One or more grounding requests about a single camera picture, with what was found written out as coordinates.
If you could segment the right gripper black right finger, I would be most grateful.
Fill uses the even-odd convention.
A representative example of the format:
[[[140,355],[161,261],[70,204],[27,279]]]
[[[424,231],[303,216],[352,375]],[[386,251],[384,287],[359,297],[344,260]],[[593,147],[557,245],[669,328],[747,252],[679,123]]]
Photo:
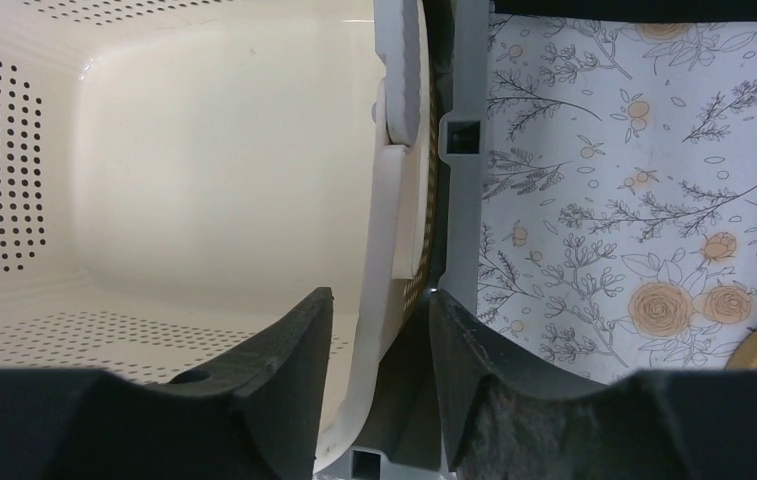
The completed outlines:
[[[757,479],[757,370],[566,372],[445,291],[430,340],[446,459],[462,479]]]

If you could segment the cream perforated plastic basket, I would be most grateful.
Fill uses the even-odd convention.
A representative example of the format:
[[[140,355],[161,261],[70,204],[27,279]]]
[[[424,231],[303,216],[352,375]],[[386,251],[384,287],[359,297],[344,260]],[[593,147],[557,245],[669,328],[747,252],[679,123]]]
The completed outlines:
[[[316,462],[424,284],[429,86],[419,1],[0,1],[0,369],[165,384],[327,287]]]

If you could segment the grey plastic crate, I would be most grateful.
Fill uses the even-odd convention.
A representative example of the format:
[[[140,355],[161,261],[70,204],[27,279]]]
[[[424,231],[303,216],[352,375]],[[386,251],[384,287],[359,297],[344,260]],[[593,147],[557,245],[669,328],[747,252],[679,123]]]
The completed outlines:
[[[457,317],[477,306],[484,177],[487,1],[429,1],[432,71],[441,111],[435,237],[425,286],[383,355],[358,364],[366,396],[345,402],[322,433],[319,477],[444,479],[471,419],[476,383]]]

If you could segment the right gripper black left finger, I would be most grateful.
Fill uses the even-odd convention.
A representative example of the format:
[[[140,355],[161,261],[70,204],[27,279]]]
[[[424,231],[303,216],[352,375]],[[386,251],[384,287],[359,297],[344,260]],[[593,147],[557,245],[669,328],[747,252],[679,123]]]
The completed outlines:
[[[0,369],[0,479],[308,479],[332,321],[319,287],[165,384]]]

